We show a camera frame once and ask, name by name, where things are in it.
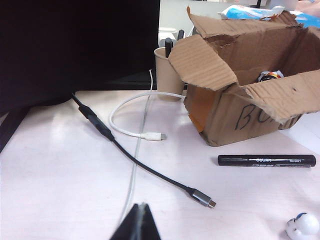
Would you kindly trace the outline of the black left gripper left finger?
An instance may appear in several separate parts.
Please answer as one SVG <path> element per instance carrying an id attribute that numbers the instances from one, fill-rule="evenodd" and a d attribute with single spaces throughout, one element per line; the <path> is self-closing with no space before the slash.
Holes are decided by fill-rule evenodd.
<path id="1" fill-rule="evenodd" d="M 137 203 L 133 205 L 110 240 L 139 240 L 140 239 L 140 208 Z"/>

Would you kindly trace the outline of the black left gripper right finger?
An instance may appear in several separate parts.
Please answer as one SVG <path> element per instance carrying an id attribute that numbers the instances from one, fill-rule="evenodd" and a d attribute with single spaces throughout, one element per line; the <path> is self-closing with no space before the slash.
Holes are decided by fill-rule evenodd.
<path id="1" fill-rule="evenodd" d="M 160 240 L 155 220 L 147 203 L 138 206 L 136 215 L 136 239 L 137 240 Z"/>

